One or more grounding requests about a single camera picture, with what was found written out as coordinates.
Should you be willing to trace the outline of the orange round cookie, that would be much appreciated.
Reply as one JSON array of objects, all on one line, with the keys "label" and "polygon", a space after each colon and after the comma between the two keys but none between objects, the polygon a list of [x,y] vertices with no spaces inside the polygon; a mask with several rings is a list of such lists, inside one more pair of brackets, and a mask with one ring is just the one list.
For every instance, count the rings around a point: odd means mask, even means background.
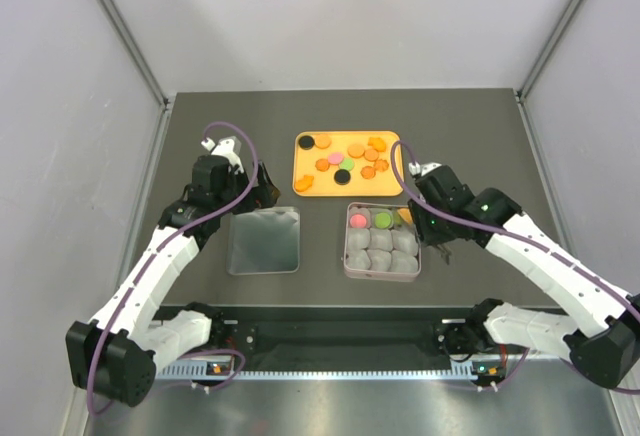
[{"label": "orange round cookie", "polygon": [[407,224],[413,223],[413,218],[408,207],[399,208],[397,210],[397,214],[401,218],[401,220],[404,221],[405,223]]},{"label": "orange round cookie", "polygon": [[332,140],[328,134],[318,134],[314,137],[315,146],[319,149],[327,149],[330,147]]},{"label": "orange round cookie", "polygon": [[361,158],[365,153],[365,147],[361,144],[351,144],[347,148],[347,153],[351,158]]},{"label": "orange round cookie", "polygon": [[379,158],[379,152],[374,148],[369,148],[364,152],[364,158],[369,162],[375,162]]}]

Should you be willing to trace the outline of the green sandwich cookie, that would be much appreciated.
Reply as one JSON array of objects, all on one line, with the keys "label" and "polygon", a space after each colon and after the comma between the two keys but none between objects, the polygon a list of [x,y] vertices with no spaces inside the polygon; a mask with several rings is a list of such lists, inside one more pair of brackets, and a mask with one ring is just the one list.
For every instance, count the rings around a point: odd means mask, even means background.
[{"label": "green sandwich cookie", "polygon": [[346,171],[351,171],[355,166],[355,162],[352,158],[347,158],[345,157],[341,163],[339,164],[339,168],[346,170]]},{"label": "green sandwich cookie", "polygon": [[374,225],[377,229],[388,229],[393,224],[394,220],[390,212],[378,212],[374,216]]}]

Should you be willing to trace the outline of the orange swirl cookie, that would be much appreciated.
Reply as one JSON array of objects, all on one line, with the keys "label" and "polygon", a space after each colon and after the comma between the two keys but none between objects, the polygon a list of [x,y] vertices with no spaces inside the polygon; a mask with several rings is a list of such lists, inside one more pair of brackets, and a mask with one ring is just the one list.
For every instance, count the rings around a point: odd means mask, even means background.
[{"label": "orange swirl cookie", "polygon": [[325,172],[330,168],[330,163],[327,159],[319,159],[315,163],[315,168],[320,172]]},{"label": "orange swirl cookie", "polygon": [[374,166],[364,166],[361,170],[361,176],[366,179],[366,180],[370,180],[373,179],[376,176],[376,169]]},{"label": "orange swirl cookie", "polygon": [[377,172],[384,172],[389,168],[389,163],[387,160],[384,159],[378,159],[375,163],[374,163],[374,168]]}]

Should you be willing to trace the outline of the black sandwich cookie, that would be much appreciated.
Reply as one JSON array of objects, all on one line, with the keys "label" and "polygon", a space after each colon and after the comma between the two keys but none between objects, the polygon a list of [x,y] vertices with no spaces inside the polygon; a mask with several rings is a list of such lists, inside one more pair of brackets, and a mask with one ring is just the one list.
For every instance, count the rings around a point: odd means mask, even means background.
[{"label": "black sandwich cookie", "polygon": [[339,169],[334,173],[334,181],[338,185],[346,185],[351,180],[351,173],[348,170]]}]

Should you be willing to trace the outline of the pink sandwich cookie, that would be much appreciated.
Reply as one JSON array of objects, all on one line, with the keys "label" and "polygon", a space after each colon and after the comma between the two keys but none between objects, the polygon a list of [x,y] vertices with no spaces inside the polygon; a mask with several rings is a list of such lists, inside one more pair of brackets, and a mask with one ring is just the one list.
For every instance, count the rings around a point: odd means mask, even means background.
[{"label": "pink sandwich cookie", "polygon": [[367,229],[369,227],[369,219],[362,213],[356,213],[349,217],[349,226],[354,229]]},{"label": "pink sandwich cookie", "polygon": [[340,152],[335,152],[330,154],[327,160],[331,165],[339,165],[344,160],[344,155]]}]

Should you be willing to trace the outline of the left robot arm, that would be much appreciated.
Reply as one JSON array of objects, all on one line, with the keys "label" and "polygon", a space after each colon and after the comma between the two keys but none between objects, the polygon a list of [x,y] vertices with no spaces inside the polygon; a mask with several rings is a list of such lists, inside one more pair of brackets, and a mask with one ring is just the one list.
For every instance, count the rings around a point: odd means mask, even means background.
[{"label": "left robot arm", "polygon": [[171,320],[151,325],[182,271],[219,230],[227,214],[271,208],[279,192],[262,161],[247,174],[236,157],[205,155],[192,179],[167,206],[147,248],[112,298],[87,322],[74,322],[65,336],[73,384],[94,399],[129,407],[141,403],[156,376],[201,348],[216,352],[226,343],[220,314],[201,303],[184,306]]}]

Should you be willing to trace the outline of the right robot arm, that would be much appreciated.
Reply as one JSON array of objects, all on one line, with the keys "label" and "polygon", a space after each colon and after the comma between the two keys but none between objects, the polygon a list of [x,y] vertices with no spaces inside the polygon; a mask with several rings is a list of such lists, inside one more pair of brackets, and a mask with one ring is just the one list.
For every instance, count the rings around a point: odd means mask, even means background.
[{"label": "right robot arm", "polygon": [[469,345],[481,352],[503,344],[551,354],[592,383],[617,389],[639,360],[639,298],[585,268],[504,192],[474,194],[439,163],[412,162],[409,172],[419,193],[408,207],[423,245],[472,241],[562,309],[551,314],[488,298],[462,325]]}]

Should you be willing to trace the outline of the orange fish cookie front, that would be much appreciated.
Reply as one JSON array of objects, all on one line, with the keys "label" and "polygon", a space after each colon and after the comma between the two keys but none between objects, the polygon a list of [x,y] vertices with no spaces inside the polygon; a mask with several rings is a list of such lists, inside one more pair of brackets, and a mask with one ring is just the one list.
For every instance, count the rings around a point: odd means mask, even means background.
[{"label": "orange fish cookie front", "polygon": [[314,177],[312,175],[304,175],[302,178],[294,181],[294,190],[297,193],[303,193],[309,190],[314,183]]}]

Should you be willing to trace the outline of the orange fish cookie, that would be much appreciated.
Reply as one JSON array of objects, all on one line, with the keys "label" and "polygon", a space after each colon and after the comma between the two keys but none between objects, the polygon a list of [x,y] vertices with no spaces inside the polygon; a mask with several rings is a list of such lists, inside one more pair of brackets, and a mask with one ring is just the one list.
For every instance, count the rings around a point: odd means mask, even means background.
[{"label": "orange fish cookie", "polygon": [[314,183],[314,177],[312,175],[304,175],[302,178],[294,181],[294,190],[297,193],[303,193],[309,190]]},{"label": "orange fish cookie", "polygon": [[386,142],[380,137],[370,137],[368,145],[378,152],[385,152],[387,148]]}]

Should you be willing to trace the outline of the silver tin lid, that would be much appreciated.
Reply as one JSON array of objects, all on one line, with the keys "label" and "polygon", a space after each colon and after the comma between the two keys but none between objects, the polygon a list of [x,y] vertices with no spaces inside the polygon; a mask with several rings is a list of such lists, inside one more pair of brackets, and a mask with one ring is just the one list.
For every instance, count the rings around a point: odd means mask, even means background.
[{"label": "silver tin lid", "polygon": [[234,215],[226,258],[232,276],[294,273],[300,266],[297,208],[273,207]]}]

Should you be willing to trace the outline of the pink cookie tin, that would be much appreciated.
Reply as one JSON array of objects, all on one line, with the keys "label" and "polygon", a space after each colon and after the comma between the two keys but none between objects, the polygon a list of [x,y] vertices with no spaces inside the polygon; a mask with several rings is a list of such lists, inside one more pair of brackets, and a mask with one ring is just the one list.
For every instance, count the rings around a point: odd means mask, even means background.
[{"label": "pink cookie tin", "polygon": [[[344,234],[343,268],[352,279],[387,282],[413,282],[421,272],[421,248],[412,229],[401,224],[397,210],[401,205],[364,202],[350,203],[347,208]],[[390,212],[394,224],[388,229],[377,229],[374,216]],[[369,219],[367,229],[349,226],[349,217],[362,213]]]}]

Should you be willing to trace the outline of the black cookie at tray corner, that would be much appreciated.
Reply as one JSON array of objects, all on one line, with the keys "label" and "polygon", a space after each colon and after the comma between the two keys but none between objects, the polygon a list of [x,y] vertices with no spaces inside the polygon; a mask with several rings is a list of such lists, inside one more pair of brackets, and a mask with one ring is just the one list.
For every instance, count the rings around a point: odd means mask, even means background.
[{"label": "black cookie at tray corner", "polygon": [[303,150],[310,150],[314,147],[315,140],[310,135],[303,135],[298,140],[298,146]]}]

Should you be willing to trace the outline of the yellow tray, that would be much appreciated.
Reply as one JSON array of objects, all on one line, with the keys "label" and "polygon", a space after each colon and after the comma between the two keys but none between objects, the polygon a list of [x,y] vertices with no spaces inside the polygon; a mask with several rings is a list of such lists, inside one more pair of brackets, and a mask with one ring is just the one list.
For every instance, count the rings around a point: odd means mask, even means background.
[{"label": "yellow tray", "polygon": [[292,187],[302,197],[395,197],[403,172],[392,131],[311,131],[296,137]]}]

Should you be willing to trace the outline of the orange fish cookie back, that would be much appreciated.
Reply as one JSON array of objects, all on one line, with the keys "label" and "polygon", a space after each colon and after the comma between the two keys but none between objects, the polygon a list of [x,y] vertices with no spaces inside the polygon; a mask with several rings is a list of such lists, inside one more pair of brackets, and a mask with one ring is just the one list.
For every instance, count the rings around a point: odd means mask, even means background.
[{"label": "orange fish cookie back", "polygon": [[370,137],[368,145],[378,152],[385,152],[387,148],[386,142],[380,137]]}]

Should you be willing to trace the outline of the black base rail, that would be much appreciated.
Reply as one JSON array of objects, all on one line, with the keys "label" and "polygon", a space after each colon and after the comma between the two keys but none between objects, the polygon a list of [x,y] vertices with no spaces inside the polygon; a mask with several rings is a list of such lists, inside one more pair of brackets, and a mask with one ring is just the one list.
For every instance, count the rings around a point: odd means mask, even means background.
[{"label": "black base rail", "polygon": [[466,307],[210,306],[204,345],[231,348],[249,371],[446,369],[496,348],[464,328]]}]

